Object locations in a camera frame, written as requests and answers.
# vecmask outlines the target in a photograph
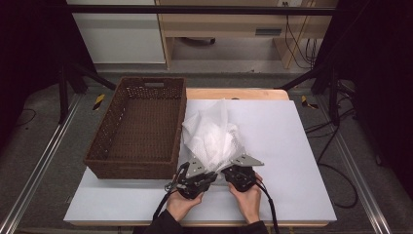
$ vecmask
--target sleeve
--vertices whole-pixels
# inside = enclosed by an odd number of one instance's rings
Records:
[[[245,234],[268,234],[267,227],[265,227],[263,221],[257,221],[249,224],[248,226],[240,228],[240,233]]]
[[[183,233],[182,226],[173,216],[164,210],[157,219],[155,219],[146,229],[143,234],[181,234]]]

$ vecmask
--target wicker basket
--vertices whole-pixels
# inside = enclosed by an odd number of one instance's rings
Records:
[[[98,178],[172,178],[185,109],[185,78],[122,78],[84,163]]]

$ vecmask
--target hand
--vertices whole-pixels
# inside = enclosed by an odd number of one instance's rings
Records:
[[[168,198],[167,210],[179,222],[188,214],[189,210],[202,202],[203,195],[204,193],[201,193],[195,199],[190,200],[182,197],[179,192],[175,191]]]
[[[262,177],[255,173],[255,176],[262,181]],[[253,185],[246,192],[239,192],[232,183],[228,183],[230,192],[237,199],[240,212],[245,218],[246,223],[251,224],[259,221],[259,205],[261,201],[261,189]]]

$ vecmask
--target white table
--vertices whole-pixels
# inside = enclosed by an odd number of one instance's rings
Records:
[[[216,100],[188,99],[186,117]],[[246,151],[272,196],[279,226],[324,226],[336,220],[331,202],[291,100],[228,100],[229,122],[239,126]],[[65,221],[74,225],[147,225],[169,180],[97,179],[86,169]],[[261,219],[272,224],[263,194]],[[244,219],[227,186],[213,185],[182,225],[231,226]]]

